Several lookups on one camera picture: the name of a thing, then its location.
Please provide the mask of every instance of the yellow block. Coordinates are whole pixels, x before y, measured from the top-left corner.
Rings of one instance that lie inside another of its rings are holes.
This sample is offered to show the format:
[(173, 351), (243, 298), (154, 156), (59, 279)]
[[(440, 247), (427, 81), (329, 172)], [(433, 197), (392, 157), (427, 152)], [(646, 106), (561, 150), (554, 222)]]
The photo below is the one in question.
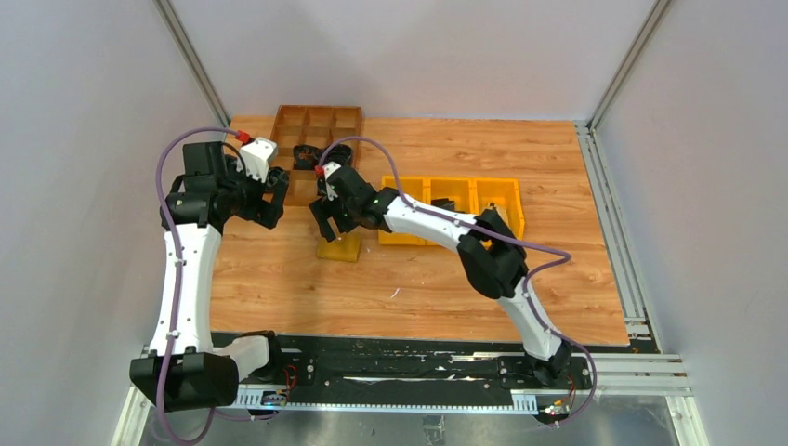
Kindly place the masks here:
[(359, 261), (361, 237), (358, 234), (343, 234), (331, 243), (324, 238), (318, 241), (318, 258), (356, 263)]

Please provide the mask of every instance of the red connector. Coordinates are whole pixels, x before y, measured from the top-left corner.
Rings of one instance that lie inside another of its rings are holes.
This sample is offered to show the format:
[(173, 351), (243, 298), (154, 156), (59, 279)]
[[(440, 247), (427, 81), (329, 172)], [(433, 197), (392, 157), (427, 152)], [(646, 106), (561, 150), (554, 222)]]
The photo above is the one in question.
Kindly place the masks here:
[(252, 140), (252, 137), (248, 133), (244, 132), (243, 130), (239, 130), (238, 134), (239, 135), (235, 138), (241, 141), (242, 146), (249, 144), (249, 142)]

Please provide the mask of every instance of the aluminum frame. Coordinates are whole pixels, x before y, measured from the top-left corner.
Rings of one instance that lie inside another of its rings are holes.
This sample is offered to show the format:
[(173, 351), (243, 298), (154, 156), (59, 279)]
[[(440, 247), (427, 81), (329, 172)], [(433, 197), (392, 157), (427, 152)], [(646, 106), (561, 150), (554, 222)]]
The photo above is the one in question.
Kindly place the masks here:
[(672, 1), (673, 0), (654, 1), (654, 5), (651, 7), (649, 15), (646, 17), (646, 20), (640, 27), (640, 31), (637, 32), (635, 40), (632, 42), (629, 50), (627, 50), (621, 65), (613, 75), (613, 78), (608, 85), (608, 88), (605, 90), (605, 93), (602, 95), (602, 98), (599, 100), (599, 104), (591, 114), (591, 118), (588, 120), (588, 128), (592, 130), (599, 128), (599, 124), (601, 124), (602, 120), (605, 118), (605, 115), (607, 115), (613, 101), (615, 100), (616, 96), (618, 96), (618, 92), (626, 82), (626, 79), (629, 77), (633, 67), (635, 67), (640, 55), (643, 52), (643, 49), (646, 47), (649, 40), (654, 35), (654, 32), (662, 22), (662, 18), (664, 17), (664, 14), (671, 5)]
[[(208, 78), (202, 63), (197, 57), (183, 25), (177, 17), (169, 0), (153, 0), (153, 3), (162, 14), (162, 18), (172, 33), (173, 40), (187, 61), (195, 80), (199, 84), (206, 100), (211, 106), (217, 119), (223, 125), (230, 122), (230, 116), (221, 103), (218, 93)], [(662, 348), (656, 330), (651, 330), (649, 311), (650, 301), (644, 295), (638, 276), (640, 271), (637, 263), (630, 254), (627, 241), (629, 237), (621, 219), (621, 210), (616, 200), (615, 192), (611, 188), (607, 175), (607, 163), (596, 139), (596, 128), (604, 119), (615, 97), (624, 85), (633, 67), (637, 63), (644, 47), (658, 28), (665, 11), (670, 6), (671, 0), (655, 0), (649, 16), (641, 27), (637, 38), (630, 46), (621, 66), (615, 73), (611, 82), (597, 105), (588, 122), (575, 122), (577, 137), (580, 143), (586, 172), (588, 174), (591, 191), (598, 210), (599, 221), (605, 235), (608, 252), (611, 258), (613, 274), (616, 279), (619, 297), (622, 300), (624, 320), (627, 332), (631, 338), (649, 338), (653, 336), (657, 347)], [(477, 352), (473, 355), (454, 358), (455, 361), (475, 361), (476, 359), (490, 358), (492, 356), (505, 356), (505, 353)], [(703, 425), (698, 415), (695, 399), (692, 397), (690, 383), (684, 371), (683, 364), (678, 355), (668, 354), (629, 354), (629, 353), (602, 353), (594, 354), (598, 366), (598, 392), (605, 395), (623, 396), (664, 396), (670, 408), (674, 430), (679, 444), (683, 445), (708, 445)], [(494, 409), (498, 413), (518, 413), (518, 401), (531, 400), (533, 397), (553, 396), (563, 394), (557, 390), (512, 390), (513, 404), (509, 407)], [(578, 391), (587, 395), (587, 391)], [(355, 411), (355, 412), (402, 412), (402, 411), (428, 411), (431, 413), (449, 411), (459, 413), (487, 413), (485, 410), (474, 409), (467, 406), (456, 407), (396, 407), (389, 405), (338, 405), (304, 404), (303, 407), (293, 405), (293, 410), (330, 410), (330, 411)], [(135, 387), (130, 387), (126, 395), (125, 406), (112, 438), (112, 445), (138, 445), (145, 429), (151, 404)]]
[(203, 96), (205, 96), (205, 100), (208, 102), (211, 111), (221, 125), (229, 126), (230, 115), (227, 113), (227, 109), (224, 107), (214, 84), (211, 83), (211, 79), (208, 77), (203, 63), (200, 62), (200, 58), (197, 56), (197, 52), (194, 50), (194, 46), (191, 44), (191, 40), (189, 40), (189, 36), (186, 34), (183, 23), (180, 22), (172, 3), (170, 0), (152, 1), (153, 4), (156, 5), (156, 9), (158, 9), (159, 13), (162, 15), (164, 24), (172, 35), (177, 49), (180, 50), (180, 54), (189, 66), (189, 70), (194, 76), (194, 80), (197, 82), (200, 90), (203, 92)]

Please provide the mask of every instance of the wood grain surface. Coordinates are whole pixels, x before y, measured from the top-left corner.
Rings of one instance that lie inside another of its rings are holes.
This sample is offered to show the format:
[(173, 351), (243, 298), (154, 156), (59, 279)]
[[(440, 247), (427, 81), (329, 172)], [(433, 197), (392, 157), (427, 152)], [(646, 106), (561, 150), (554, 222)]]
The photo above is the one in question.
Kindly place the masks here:
[[(273, 117), (239, 116), (232, 127), (268, 136)], [(515, 177), (525, 239), (570, 251), (569, 264), (534, 286), (555, 325), (587, 344), (627, 345), (583, 157), (569, 122), (366, 119), (363, 134), (392, 153), (401, 175)], [(368, 144), (359, 171), (376, 187), (390, 169)], [(355, 264), (315, 256), (317, 224), (289, 207), (275, 230), (238, 218), (225, 226), (217, 258), (214, 330), (517, 341), (493, 300), (467, 283), (459, 258), (438, 246), (381, 246), (358, 228)], [(552, 259), (528, 251), (530, 268)]]

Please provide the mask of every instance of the wire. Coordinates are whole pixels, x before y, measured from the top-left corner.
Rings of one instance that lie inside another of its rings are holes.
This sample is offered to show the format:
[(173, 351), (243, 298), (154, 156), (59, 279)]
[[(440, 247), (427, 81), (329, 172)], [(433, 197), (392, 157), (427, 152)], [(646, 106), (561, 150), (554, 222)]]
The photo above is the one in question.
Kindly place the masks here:
[(203, 132), (221, 132), (227, 133), (230, 135), (234, 135), (238, 137), (241, 133), (235, 130), (231, 130), (229, 128), (224, 127), (198, 127), (192, 129), (182, 135), (178, 136), (177, 138), (173, 139), (172, 142), (164, 148), (162, 155), (159, 157), (159, 163), (156, 165), (156, 194), (159, 198), (159, 206), (162, 208), (162, 215), (164, 216), (164, 221), (167, 223), (167, 227), (170, 229), (173, 237), (173, 244), (175, 245), (175, 255), (176, 255), (176, 267), (175, 267), (175, 286), (173, 291), (173, 304), (172, 309), (170, 310), (170, 324), (169, 324), (169, 333), (167, 334), (167, 345), (164, 349), (164, 360), (162, 361), (162, 370), (159, 372), (159, 380), (156, 385), (156, 414), (159, 418), (159, 423), (164, 428), (164, 433), (167, 434), (175, 444), (179, 444), (181, 446), (192, 446), (194, 444), (199, 443), (202, 439), (205, 438), (205, 435), (208, 434), (208, 429), (211, 427), (211, 424), (214, 422), (214, 413), (215, 410), (211, 409), (208, 412), (208, 419), (205, 421), (205, 427), (203, 427), (203, 431), (195, 437), (194, 439), (182, 439), (179, 437), (175, 431), (173, 430), (172, 426), (170, 426), (169, 420), (167, 420), (166, 412), (164, 411), (164, 385), (167, 379), (167, 372), (169, 372), (170, 368), (170, 360), (172, 359), (173, 349), (175, 348), (175, 332), (177, 329), (177, 313), (180, 307), (180, 290), (183, 282), (183, 245), (180, 242), (180, 234), (177, 231), (177, 226), (175, 221), (173, 220), (172, 213), (167, 206), (166, 199), (164, 197), (164, 180), (162, 179), (162, 173), (164, 171), (164, 161), (166, 161), (167, 156), (170, 152), (175, 148), (175, 146), (182, 140), (196, 135), (198, 133)]
[(241, 156), (241, 152), (238, 151), (238, 149), (236, 149), (235, 146), (233, 146), (232, 144), (228, 143), (227, 141), (222, 141), (222, 146), (230, 149), (230, 151), (235, 153), (235, 156), (238, 158), (238, 161), (241, 162), (241, 168), (243, 169), (243, 174), (247, 175), (249, 173), (249, 171), (246, 170), (246, 161), (243, 160), (243, 157)]
[[(486, 228), (483, 228), (481, 226), (474, 225), (472, 223), (468, 223), (468, 222), (465, 222), (465, 221), (462, 221), (462, 220), (454, 220), (450, 216), (446, 216), (446, 215), (444, 215), (444, 214), (442, 214), (440, 212), (433, 211), (431, 209), (426, 209), (426, 208), (419, 207), (419, 206), (415, 205), (415, 203), (412, 203), (407, 198), (407, 195), (402, 190), (402, 183), (400, 182), (400, 173), (397, 170), (397, 164), (394, 163), (394, 159), (391, 157), (391, 154), (386, 150), (385, 147), (383, 147), (383, 145), (381, 145), (379, 142), (375, 141), (374, 139), (371, 139), (371, 138), (368, 138), (368, 137), (344, 137), (344, 138), (340, 138), (340, 139), (334, 141), (330, 146), (328, 146), (325, 149), (325, 151), (323, 151), (323, 153), (321, 155), (321, 159), (318, 162), (318, 165), (322, 166), (323, 164), (325, 164), (325, 160), (326, 160), (326, 157), (328, 156), (328, 153), (331, 150), (333, 150), (334, 147), (336, 147), (338, 144), (342, 144), (345, 141), (353, 141), (353, 140), (355, 140), (355, 141), (362, 141), (362, 142), (368, 142), (368, 143), (372, 144), (373, 146), (375, 146), (378, 150), (380, 150), (383, 153), (384, 156), (386, 156), (386, 159), (388, 160), (388, 165), (391, 167), (391, 174), (394, 176), (394, 181), (397, 183), (397, 191), (400, 193), (400, 198), (405, 203), (405, 205), (407, 205), (408, 207), (410, 207), (414, 211), (418, 211), (418, 212), (421, 212), (423, 214), (427, 214), (429, 216), (436, 216), (437, 218), (441, 218), (443, 220), (446, 220), (446, 221), (449, 221), (449, 222), (452, 222), (452, 223), (459, 223), (460, 226), (463, 226), (463, 227), (469, 228), (471, 230), (475, 230), (475, 231), (481, 232), (482, 234), (484, 234), (484, 235), (486, 235), (488, 237), (493, 237), (494, 239), (498, 239), (498, 240), (500, 240), (502, 242), (514, 244), (516, 246), (522, 246), (524, 248), (529, 248), (529, 249), (533, 249), (533, 250), (536, 250), (536, 251), (541, 251), (543, 253), (549, 253), (549, 254), (553, 254), (555, 256), (560, 256), (561, 257), (561, 258), (559, 258), (557, 260), (553, 260), (553, 261), (547, 262), (547, 263), (545, 263), (543, 265), (540, 265), (540, 266), (530, 270), (528, 272), (528, 274), (526, 274), (526, 276), (525, 276), (526, 287), (531, 282), (531, 279), (533, 278), (533, 276), (536, 273), (538, 273), (539, 271), (542, 271), (542, 270), (548, 269), (548, 268), (552, 268), (552, 267), (556, 267), (558, 265), (562, 265), (562, 264), (567, 263), (567, 262), (569, 262), (571, 260), (571, 254), (569, 254), (566, 251), (563, 251), (563, 250), (560, 250), (560, 249), (557, 249), (557, 248), (551, 248), (549, 246), (543, 246), (541, 244), (528, 243), (528, 242), (525, 242), (523, 240), (515, 239), (513, 237), (508, 237), (508, 236), (505, 236), (503, 234), (499, 234), (499, 233), (497, 233), (495, 231), (487, 230)], [(548, 331), (553, 336), (555, 336), (555, 337), (557, 337), (557, 338), (559, 338), (559, 339), (561, 339), (561, 340), (563, 340), (563, 341), (565, 341), (565, 342), (577, 347), (578, 349), (580, 349), (580, 351), (583, 352), (583, 354), (587, 358), (588, 366), (591, 369), (591, 390), (588, 392), (588, 397), (583, 401), (583, 404), (580, 405), (580, 407), (577, 409), (576, 412), (571, 413), (566, 419), (563, 420), (562, 423), (566, 424), (570, 420), (574, 419), (577, 415), (582, 413), (585, 410), (585, 408), (588, 406), (588, 404), (591, 402), (591, 400), (594, 398), (594, 394), (597, 391), (597, 365), (594, 363), (594, 358), (591, 357), (591, 353), (588, 351), (588, 348), (586, 348), (583, 344), (575, 341), (574, 339), (571, 339), (570, 337), (568, 337), (568, 336), (558, 332), (557, 330), (553, 329), (552, 327), (550, 327), (542, 319), (542, 316), (539, 315), (539, 312), (536, 310), (536, 306), (533, 304), (533, 301), (532, 301), (530, 293), (526, 294), (526, 299), (528, 301), (528, 306), (531, 309), (531, 312), (533, 313), (533, 316), (536, 318), (536, 320), (539, 322), (539, 324), (542, 326), (542, 328), (544, 328), (546, 331)], [(544, 426), (551, 426), (551, 425), (540, 425), (538, 427), (544, 427)]]

